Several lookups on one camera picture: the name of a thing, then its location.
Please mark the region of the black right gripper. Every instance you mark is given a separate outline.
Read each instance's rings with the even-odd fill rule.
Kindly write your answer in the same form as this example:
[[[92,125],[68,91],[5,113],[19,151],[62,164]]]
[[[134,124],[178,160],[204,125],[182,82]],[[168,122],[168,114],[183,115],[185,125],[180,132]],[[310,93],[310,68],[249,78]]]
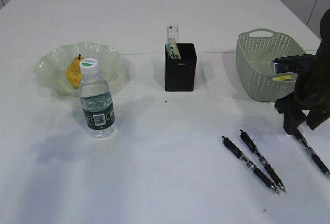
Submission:
[[[275,108],[284,113],[283,128],[288,135],[296,132],[299,125],[306,121],[315,130],[329,119],[329,83],[326,66],[317,63],[317,57],[308,72],[297,74],[293,93],[276,100]],[[306,116],[302,110],[309,110]]]

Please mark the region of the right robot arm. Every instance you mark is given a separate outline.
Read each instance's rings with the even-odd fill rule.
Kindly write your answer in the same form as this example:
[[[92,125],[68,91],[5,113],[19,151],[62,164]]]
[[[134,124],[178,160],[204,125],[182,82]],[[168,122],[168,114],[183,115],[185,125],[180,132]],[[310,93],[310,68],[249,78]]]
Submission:
[[[306,122],[311,130],[329,119],[329,10],[320,22],[321,43],[315,55],[279,57],[272,61],[276,74],[297,74],[293,93],[276,100],[284,115],[284,130],[294,134]]]

